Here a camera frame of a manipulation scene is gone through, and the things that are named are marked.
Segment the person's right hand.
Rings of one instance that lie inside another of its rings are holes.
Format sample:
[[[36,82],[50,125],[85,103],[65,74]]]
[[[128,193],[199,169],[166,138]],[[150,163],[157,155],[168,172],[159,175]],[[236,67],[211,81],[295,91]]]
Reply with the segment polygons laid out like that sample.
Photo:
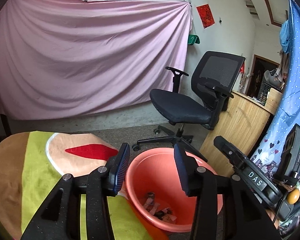
[[[270,217],[270,219],[273,221],[274,226],[276,229],[278,229],[280,221],[278,219],[275,219],[275,213],[273,213],[273,211],[266,209],[266,213],[268,214],[268,216]]]

